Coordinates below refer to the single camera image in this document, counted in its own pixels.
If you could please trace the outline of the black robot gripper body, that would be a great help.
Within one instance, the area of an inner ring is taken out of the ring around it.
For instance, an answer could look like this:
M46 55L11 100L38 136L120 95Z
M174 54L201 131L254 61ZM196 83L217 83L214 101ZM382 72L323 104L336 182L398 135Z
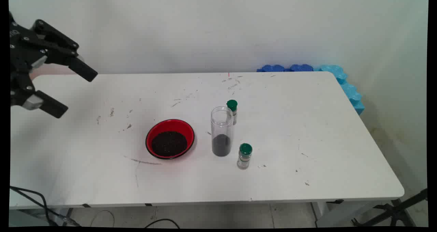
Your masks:
M10 13L10 95L11 106L40 107L30 73L45 63L45 50L28 47L29 30L21 27Z

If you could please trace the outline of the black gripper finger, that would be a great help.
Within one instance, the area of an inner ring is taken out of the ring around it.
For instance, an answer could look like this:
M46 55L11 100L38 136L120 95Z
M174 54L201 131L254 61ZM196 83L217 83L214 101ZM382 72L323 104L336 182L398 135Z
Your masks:
M61 118L68 107L46 93L36 90L28 73L11 73L11 106L20 106L27 110L40 109L55 118Z
M69 67L70 70L88 82L98 75L97 71L79 58L79 45L42 19L35 21L31 28L36 37L29 38L29 44L45 51L45 64Z

